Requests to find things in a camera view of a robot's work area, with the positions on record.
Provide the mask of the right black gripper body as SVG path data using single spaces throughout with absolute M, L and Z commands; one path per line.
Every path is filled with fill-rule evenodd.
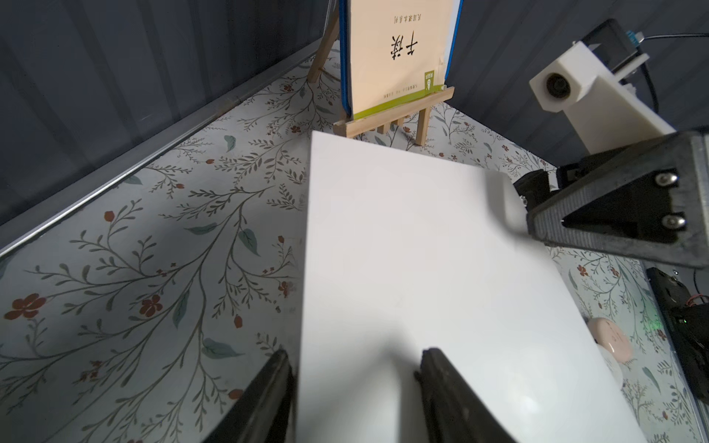
M 589 155 L 514 187 L 530 236 L 570 247 L 689 268 L 708 265 L 708 129 Z

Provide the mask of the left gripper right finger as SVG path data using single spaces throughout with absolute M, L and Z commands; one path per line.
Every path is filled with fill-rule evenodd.
M 415 380 L 430 442 L 514 442 L 441 349 L 424 350 Z

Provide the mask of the white drawer cabinet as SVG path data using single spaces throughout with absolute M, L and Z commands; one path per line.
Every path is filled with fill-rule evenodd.
M 312 137 L 299 442 L 424 442 L 438 348 L 517 442 L 644 433 L 507 175 Z

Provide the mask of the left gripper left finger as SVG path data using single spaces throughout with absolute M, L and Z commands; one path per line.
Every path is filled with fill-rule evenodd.
M 293 398 L 291 363 L 288 353 L 279 350 L 204 442 L 286 442 Z

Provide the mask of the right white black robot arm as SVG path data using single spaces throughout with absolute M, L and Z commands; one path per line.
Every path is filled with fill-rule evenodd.
M 708 126 L 523 175 L 527 230 L 549 247 L 708 271 Z M 708 405 L 708 290 L 648 271 L 651 295 L 695 398 Z

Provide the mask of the white earphone case top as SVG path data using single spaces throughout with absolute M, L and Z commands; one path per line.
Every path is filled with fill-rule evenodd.
M 601 354 L 607 369 L 613 376 L 616 385 L 619 389 L 622 389 L 624 385 L 624 377 L 619 362 L 615 359 L 613 354 L 611 354 L 611 352 L 609 352 L 605 347 L 599 344 L 596 345 L 596 347 L 598 348 L 598 352 Z

